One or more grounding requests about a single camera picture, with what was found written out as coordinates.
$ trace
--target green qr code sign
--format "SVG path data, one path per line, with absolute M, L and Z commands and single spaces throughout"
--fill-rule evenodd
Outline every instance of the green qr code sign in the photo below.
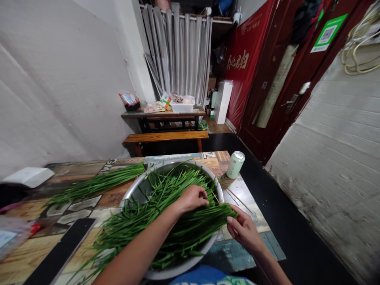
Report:
M 333 41 L 335 35 L 337 34 L 339 28 L 343 24 L 348 14 L 331 19 L 326 22 L 322 29 L 315 45 L 312 48 L 311 53 L 325 51 L 329 47 L 330 43 Z

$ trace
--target person's left hand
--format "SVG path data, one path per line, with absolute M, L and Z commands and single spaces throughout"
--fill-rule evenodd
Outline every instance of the person's left hand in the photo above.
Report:
M 206 190 L 197 185 L 191 185 L 185 189 L 181 197 L 175 202 L 182 213 L 190 212 L 200 206 L 210 204 L 207 200 Z

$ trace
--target white can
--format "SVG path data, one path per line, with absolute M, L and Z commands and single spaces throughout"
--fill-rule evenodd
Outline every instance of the white can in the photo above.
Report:
M 240 151 L 235 151 L 231 155 L 230 164 L 228 165 L 227 169 L 227 176 L 231 179 L 236 179 L 239 175 L 240 169 L 243 166 L 243 163 L 245 161 L 245 155 L 244 153 Z

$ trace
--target bundle of chives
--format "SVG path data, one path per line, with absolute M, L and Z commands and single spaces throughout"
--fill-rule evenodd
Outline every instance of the bundle of chives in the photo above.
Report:
M 160 213 L 176 201 L 190 185 L 204 187 L 207 192 L 208 206 L 200 207 L 184 214 L 171 230 L 169 236 L 156 255 L 151 269 L 161 270 L 173 262 L 181 261 L 189 256 L 202 255 L 200 249 L 216 231 L 225 223 L 228 216 L 237 217 L 229 204 L 219 204 L 214 198 L 215 180 L 211 180 L 201 169 L 189 168 L 175 173 L 175 168 L 168 174 L 151 172 L 147 179 L 154 189 L 147 202 L 140 205 L 138 201 L 126 201 L 116 215 L 102 224 L 103 230 L 94 242 L 92 249 L 97 253 L 79 270 L 89 263 L 101 259 L 100 266 L 83 281 L 89 280 L 101 272 L 111 260 L 131 242 L 141 231 L 153 222 Z
M 58 207 L 62 207 L 74 200 L 81 201 L 91 198 L 102 191 L 107 191 L 119 184 L 140 176 L 144 171 L 144 164 L 141 162 L 103 175 L 95 176 L 84 182 L 73 183 L 72 188 L 65 190 L 63 193 L 54 195 L 45 206 L 57 204 Z

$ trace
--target red banner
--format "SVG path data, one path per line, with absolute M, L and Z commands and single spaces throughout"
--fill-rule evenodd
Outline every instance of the red banner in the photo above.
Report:
M 236 127 L 240 126 L 260 49 L 268 26 L 270 7 L 267 0 L 249 19 L 237 27 L 227 46 L 226 79 L 233 80 L 227 118 Z

